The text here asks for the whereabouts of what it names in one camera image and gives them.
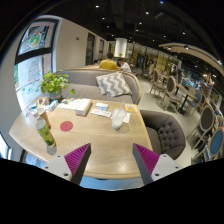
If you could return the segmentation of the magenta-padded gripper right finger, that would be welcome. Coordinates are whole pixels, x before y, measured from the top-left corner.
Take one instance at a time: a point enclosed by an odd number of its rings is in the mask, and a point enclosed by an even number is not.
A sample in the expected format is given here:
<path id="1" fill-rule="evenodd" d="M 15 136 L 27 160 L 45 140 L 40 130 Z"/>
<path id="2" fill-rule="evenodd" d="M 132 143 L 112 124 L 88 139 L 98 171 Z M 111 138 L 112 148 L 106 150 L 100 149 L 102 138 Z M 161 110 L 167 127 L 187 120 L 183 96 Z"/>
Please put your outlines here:
<path id="1" fill-rule="evenodd" d="M 133 144 L 132 153 L 145 185 L 182 169 L 168 154 L 158 155 L 138 144 Z"/>

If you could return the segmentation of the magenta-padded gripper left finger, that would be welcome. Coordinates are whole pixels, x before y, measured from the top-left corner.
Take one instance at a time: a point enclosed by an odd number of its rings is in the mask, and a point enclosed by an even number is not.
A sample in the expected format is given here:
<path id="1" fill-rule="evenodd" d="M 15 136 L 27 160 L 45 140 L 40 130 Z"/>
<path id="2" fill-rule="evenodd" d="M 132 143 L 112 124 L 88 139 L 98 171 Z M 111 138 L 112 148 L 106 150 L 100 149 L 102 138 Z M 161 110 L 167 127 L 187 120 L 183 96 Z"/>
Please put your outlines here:
<path id="1" fill-rule="evenodd" d="M 79 185 L 90 155 L 91 144 L 88 143 L 66 155 L 56 155 L 42 169 Z"/>

